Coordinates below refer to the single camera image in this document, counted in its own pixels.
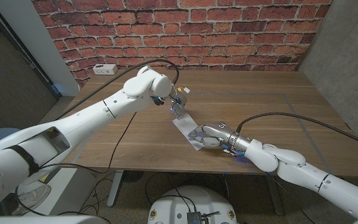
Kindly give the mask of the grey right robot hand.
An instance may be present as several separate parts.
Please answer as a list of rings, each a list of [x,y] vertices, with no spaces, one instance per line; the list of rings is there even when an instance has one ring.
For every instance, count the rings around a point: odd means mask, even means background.
[[[213,122],[203,124],[192,130],[188,137],[208,147],[218,147],[223,144],[232,146],[240,134],[233,131],[226,123]]]

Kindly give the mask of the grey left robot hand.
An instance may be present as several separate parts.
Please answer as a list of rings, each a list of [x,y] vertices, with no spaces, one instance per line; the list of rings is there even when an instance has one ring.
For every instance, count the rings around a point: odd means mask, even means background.
[[[187,103],[186,92],[183,88],[173,89],[169,94],[171,99],[170,111],[176,118],[181,118],[186,114],[185,105]]]

